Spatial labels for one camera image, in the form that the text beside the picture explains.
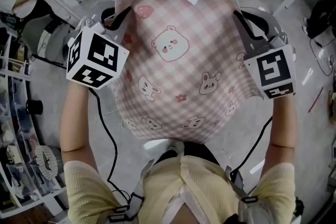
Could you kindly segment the person's right forearm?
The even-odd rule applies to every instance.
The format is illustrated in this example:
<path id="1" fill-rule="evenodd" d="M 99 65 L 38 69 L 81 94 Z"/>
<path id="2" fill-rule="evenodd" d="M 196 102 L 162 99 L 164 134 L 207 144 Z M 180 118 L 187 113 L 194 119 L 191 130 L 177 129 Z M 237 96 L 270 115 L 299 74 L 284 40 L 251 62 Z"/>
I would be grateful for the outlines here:
<path id="1" fill-rule="evenodd" d="M 294 163 L 298 119 L 294 95 L 274 99 L 269 145 L 263 172 L 281 163 Z"/>

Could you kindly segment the red and white stick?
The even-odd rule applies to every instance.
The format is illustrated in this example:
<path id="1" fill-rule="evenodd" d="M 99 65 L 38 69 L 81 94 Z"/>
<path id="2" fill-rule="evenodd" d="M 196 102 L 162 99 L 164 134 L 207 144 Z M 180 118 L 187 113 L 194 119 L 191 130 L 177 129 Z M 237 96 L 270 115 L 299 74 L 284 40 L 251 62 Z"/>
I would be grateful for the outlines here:
<path id="1" fill-rule="evenodd" d="M 315 104 L 317 103 L 318 99 L 320 98 L 320 95 L 321 95 L 323 89 L 324 89 L 324 87 L 321 87 L 321 89 L 320 89 L 318 95 L 316 96 L 316 98 L 315 98 L 315 100 L 313 101 L 311 107 L 309 108 L 308 113 L 311 113 L 312 109 L 314 108 Z"/>

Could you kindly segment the person's yellow knit cardigan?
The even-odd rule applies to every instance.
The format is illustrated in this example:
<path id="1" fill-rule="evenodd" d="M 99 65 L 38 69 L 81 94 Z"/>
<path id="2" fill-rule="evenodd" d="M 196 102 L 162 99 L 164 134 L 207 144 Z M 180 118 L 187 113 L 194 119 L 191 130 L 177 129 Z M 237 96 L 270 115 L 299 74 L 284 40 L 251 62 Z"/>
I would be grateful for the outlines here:
<path id="1" fill-rule="evenodd" d="M 118 201 L 99 173 L 86 163 L 64 166 L 71 224 L 103 224 Z M 223 169 L 194 156 L 169 158 L 153 165 L 143 180 L 139 224 L 169 222 L 178 206 L 189 205 L 196 219 L 224 224 L 232 215 L 247 224 L 290 224 L 295 209 L 294 167 L 281 163 L 260 179 L 247 204 L 233 190 Z"/>

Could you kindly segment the black bucket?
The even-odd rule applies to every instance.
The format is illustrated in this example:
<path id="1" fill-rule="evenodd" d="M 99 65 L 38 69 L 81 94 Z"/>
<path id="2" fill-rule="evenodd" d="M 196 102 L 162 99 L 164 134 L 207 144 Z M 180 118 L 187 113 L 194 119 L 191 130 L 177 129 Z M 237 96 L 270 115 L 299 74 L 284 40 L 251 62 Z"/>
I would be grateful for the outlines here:
<path id="1" fill-rule="evenodd" d="M 41 100 L 27 100 L 26 111 L 31 115 L 41 115 L 43 113 L 43 103 Z"/>

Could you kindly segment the person's left forearm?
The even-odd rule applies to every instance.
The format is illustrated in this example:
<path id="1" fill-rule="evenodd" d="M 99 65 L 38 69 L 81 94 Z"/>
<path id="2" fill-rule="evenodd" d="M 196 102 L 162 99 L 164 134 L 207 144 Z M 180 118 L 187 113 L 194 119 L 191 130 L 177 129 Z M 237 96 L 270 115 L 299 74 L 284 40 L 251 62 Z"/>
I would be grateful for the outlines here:
<path id="1" fill-rule="evenodd" d="M 87 87 L 70 81 L 59 127 L 59 141 L 64 163 L 80 161 L 97 169 L 89 142 Z"/>

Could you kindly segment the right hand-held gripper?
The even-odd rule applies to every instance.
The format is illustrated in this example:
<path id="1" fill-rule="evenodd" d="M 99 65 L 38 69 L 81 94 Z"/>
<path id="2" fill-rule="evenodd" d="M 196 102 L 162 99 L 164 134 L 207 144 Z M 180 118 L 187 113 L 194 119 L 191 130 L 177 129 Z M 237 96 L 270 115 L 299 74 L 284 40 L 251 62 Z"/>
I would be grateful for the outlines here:
<path id="1" fill-rule="evenodd" d="M 246 54 L 243 63 L 257 89 L 268 99 L 295 93 L 295 64 L 287 35 L 269 12 L 242 7 L 233 20 Z M 252 25 L 262 31 L 256 36 Z"/>

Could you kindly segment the pink checkered bear cloth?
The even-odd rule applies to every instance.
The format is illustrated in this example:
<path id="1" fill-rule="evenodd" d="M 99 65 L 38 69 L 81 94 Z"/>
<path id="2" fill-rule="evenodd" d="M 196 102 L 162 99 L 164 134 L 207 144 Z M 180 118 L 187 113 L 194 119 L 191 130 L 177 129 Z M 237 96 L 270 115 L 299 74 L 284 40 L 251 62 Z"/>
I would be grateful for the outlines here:
<path id="1" fill-rule="evenodd" d="M 116 0 L 130 8 L 130 52 L 112 92 L 122 124 L 143 140 L 207 142 L 250 97 L 237 0 Z"/>

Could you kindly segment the white shelf unit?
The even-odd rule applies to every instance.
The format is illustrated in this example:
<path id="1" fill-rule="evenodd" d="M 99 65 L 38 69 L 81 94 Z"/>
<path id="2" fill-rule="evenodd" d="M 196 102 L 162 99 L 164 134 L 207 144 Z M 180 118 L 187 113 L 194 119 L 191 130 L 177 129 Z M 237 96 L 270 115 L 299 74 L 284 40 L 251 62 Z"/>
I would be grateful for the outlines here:
<path id="1" fill-rule="evenodd" d="M 0 45 L 0 219 L 39 205 L 52 216 L 64 211 L 57 197 L 65 184 L 59 177 L 46 179 L 36 162 L 40 139 L 25 107 L 30 81 L 26 51 L 14 34 L 5 34 Z"/>

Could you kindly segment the brown bag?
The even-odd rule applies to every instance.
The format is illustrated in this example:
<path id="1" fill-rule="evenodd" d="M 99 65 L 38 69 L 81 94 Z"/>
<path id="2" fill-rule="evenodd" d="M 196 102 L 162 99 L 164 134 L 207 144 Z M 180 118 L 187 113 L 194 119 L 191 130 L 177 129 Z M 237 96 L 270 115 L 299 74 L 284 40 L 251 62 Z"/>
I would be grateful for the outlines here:
<path id="1" fill-rule="evenodd" d="M 336 92 L 331 90 L 328 93 L 328 112 L 330 123 L 336 124 Z"/>

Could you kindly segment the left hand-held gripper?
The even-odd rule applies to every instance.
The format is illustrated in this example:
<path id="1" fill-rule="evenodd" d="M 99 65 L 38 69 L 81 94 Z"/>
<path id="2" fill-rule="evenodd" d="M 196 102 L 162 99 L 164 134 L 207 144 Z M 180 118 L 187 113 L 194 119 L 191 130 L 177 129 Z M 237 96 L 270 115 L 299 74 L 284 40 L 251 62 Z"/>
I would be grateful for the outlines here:
<path id="1" fill-rule="evenodd" d="M 122 41 L 131 11 L 117 14 L 115 1 L 100 2 L 80 21 L 68 41 L 67 80 L 98 90 L 119 78 L 130 53 Z"/>

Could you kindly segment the person's black trousers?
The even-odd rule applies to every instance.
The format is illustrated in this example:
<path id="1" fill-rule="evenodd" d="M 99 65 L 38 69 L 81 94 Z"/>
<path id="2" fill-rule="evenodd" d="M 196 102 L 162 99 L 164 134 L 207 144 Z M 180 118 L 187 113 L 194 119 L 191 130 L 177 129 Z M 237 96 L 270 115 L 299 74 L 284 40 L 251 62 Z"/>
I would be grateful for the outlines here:
<path id="1" fill-rule="evenodd" d="M 182 141 L 171 141 L 166 152 L 159 157 L 155 164 L 178 156 L 198 157 L 219 166 L 219 162 L 206 145 Z"/>

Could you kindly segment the pleated grey bin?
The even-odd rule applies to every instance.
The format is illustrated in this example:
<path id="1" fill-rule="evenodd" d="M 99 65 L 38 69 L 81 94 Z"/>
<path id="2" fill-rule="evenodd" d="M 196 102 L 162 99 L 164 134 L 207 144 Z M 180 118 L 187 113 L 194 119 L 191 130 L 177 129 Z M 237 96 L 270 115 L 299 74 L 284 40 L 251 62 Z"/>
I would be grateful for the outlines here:
<path id="1" fill-rule="evenodd" d="M 52 180 L 64 171 L 61 151 L 55 146 L 37 145 L 35 162 L 47 180 Z"/>

